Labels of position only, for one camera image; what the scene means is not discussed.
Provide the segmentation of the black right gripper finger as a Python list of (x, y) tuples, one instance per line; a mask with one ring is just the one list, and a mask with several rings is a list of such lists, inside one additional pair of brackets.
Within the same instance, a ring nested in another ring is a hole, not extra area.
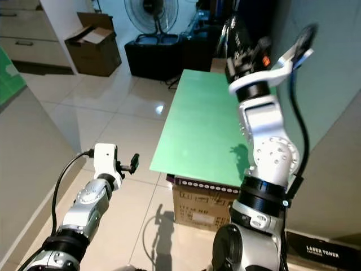
[(239, 16), (231, 15), (224, 23), (220, 33), (220, 57), (233, 56), (242, 46), (243, 22)]

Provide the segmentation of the black storage crate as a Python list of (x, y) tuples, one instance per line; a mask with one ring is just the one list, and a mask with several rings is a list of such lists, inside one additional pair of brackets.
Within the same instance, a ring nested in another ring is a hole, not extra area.
[(196, 31), (182, 39), (182, 67), (210, 72), (215, 40), (208, 31)]
[(182, 39), (177, 34), (140, 34), (124, 44), (133, 76), (158, 81), (182, 73)]

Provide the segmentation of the white drawer cabinet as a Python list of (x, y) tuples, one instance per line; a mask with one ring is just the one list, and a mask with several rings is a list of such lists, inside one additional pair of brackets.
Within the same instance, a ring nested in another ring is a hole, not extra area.
[(41, 0), (0, 0), (0, 44), (13, 61), (71, 67)]

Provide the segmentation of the green wall sheet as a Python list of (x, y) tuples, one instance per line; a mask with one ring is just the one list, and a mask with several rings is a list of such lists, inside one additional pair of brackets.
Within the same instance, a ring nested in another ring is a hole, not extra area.
[(4, 106), (26, 85), (27, 83), (16, 69), (10, 57), (0, 48), (0, 105)]

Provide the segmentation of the printed cardboard box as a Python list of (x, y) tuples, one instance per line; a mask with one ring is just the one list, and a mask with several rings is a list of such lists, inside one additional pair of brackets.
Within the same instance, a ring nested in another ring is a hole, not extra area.
[(230, 207), (240, 189), (237, 186), (166, 176), (173, 191), (176, 224), (217, 231), (230, 222)]

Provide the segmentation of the plain closed cardboard box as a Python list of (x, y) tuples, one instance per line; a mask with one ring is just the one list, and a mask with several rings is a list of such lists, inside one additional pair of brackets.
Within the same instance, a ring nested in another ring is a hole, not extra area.
[(211, 62), (210, 72), (217, 74), (225, 74), (227, 67), (227, 58), (213, 58)]

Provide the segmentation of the open brown cardboard box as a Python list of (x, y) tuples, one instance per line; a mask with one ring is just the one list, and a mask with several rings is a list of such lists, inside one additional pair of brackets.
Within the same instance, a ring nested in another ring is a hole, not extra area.
[(77, 72), (109, 77), (122, 63), (112, 17), (88, 12), (77, 15), (82, 28), (65, 39)]

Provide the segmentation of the green flat board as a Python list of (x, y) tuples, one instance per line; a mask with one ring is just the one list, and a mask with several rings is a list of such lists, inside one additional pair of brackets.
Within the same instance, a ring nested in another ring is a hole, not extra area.
[(205, 188), (237, 192), (249, 168), (238, 101), (222, 74), (186, 69), (149, 166)]

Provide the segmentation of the black pedestal fan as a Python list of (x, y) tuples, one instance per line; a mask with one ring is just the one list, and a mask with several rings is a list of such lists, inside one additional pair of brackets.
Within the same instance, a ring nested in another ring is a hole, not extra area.
[(134, 43), (140, 46), (170, 46), (181, 38), (169, 30), (178, 16), (178, 0), (125, 0), (127, 15), (141, 32)]

